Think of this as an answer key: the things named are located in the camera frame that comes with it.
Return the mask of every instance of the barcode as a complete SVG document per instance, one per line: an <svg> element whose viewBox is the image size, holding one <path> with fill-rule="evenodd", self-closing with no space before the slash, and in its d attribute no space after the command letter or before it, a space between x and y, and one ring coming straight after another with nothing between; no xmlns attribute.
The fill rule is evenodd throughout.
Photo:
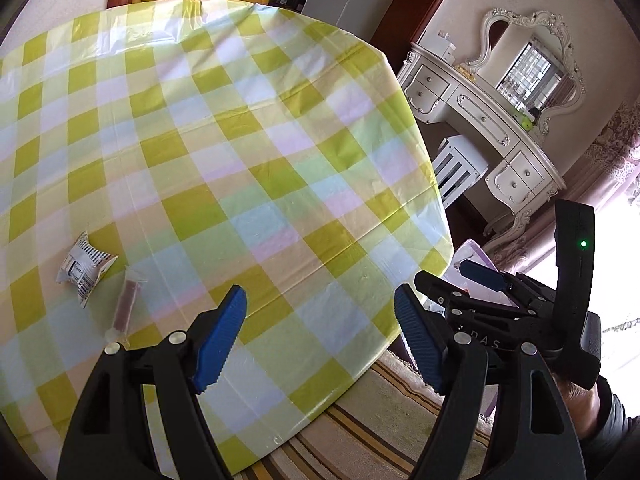
<svg viewBox="0 0 640 480"><path fill-rule="evenodd" d="M95 282L85 273L78 280L78 295L82 301L89 297L89 293L94 288Z"/></svg>
<svg viewBox="0 0 640 480"><path fill-rule="evenodd" d="M75 282L77 282L82 276L82 274L84 274L84 269L80 266L78 262L73 260L73 263L71 264L71 267L69 268L67 273L70 278L72 278Z"/></svg>
<svg viewBox="0 0 640 480"><path fill-rule="evenodd" d="M91 261L95 264L98 265L100 264L101 261L107 259L110 254L109 253L105 253L103 251L99 251L98 249L96 249L95 247L93 247L90 243L89 243L89 236L87 233L83 233L79 238L78 241L76 242L78 244L78 246L85 252L85 254L87 256L89 256L89 258L91 259Z"/></svg>
<svg viewBox="0 0 640 480"><path fill-rule="evenodd" d="M75 262L76 261L70 256L70 254L68 254L65 258L65 261L62 262L60 268L64 270L69 276L71 276L71 269L73 268Z"/></svg>

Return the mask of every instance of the drawer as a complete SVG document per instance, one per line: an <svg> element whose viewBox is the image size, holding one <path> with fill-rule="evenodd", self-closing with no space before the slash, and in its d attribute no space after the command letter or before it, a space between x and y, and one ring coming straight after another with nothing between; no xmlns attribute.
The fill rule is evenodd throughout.
<svg viewBox="0 0 640 480"><path fill-rule="evenodd" d="M415 75L415 78L425 85L438 97L442 97L442 94L446 92L449 87L449 83L436 74L433 70L426 65L422 65Z"/></svg>
<svg viewBox="0 0 640 480"><path fill-rule="evenodd" d="M489 174L486 184L491 193L512 210L519 209L527 199L533 198L533 192L506 161Z"/></svg>
<svg viewBox="0 0 640 480"><path fill-rule="evenodd" d="M529 189L536 189L536 186L543 181L542 175L538 173L538 170L527 158L527 155L522 150L517 150L516 155L511 159L509 165L513 168L518 176L524 181L525 184L529 187Z"/></svg>
<svg viewBox="0 0 640 480"><path fill-rule="evenodd" d="M440 104L440 98L415 79L404 89L404 95L414 116L423 121L427 120Z"/></svg>
<svg viewBox="0 0 640 480"><path fill-rule="evenodd" d="M460 85L447 103L485 137L495 149L506 156L518 142L513 130L476 95Z"/></svg>

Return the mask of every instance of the human hand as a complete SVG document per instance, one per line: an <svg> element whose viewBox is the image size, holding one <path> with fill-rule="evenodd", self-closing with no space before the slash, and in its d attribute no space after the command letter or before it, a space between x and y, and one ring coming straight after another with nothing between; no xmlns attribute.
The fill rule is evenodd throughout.
<svg viewBox="0 0 640 480"><path fill-rule="evenodd" d="M589 438L598 427L598 412L600 411L598 384L594 384L591 390L585 390L556 374L553 374L553 377L569 411L569 416L574 422L578 439Z"/></svg>

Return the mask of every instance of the plastic tablecloth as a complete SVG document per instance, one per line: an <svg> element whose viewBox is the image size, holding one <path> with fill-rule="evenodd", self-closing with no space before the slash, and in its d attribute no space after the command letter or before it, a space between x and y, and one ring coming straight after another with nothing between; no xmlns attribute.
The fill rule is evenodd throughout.
<svg viewBox="0 0 640 480"><path fill-rule="evenodd" d="M124 269L132 348L215 308L248 317L199 397L232 471L318 416L399 333L392 293L452 243L385 57L282 9L167 0L88 14L1 60L0 410L55 475ZM86 309L76 237L119 254ZM152 388L162 470L175 471Z"/></svg>

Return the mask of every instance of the snack wrapper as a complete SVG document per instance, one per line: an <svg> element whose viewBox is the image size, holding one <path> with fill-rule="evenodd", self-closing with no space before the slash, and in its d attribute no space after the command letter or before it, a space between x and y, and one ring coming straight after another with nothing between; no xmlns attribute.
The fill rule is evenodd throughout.
<svg viewBox="0 0 640 480"><path fill-rule="evenodd" d="M89 295L117 257L117 254L105 253L93 247L89 243L89 235L84 231L60 265L56 281L72 282L78 288L80 306L84 308Z"/></svg>
<svg viewBox="0 0 640 480"><path fill-rule="evenodd" d="M130 267L126 268L116 312L113 315L113 325L104 333L107 343L113 343L114 341L126 342L131 311L143 283L146 283L146 278L140 272Z"/></svg>

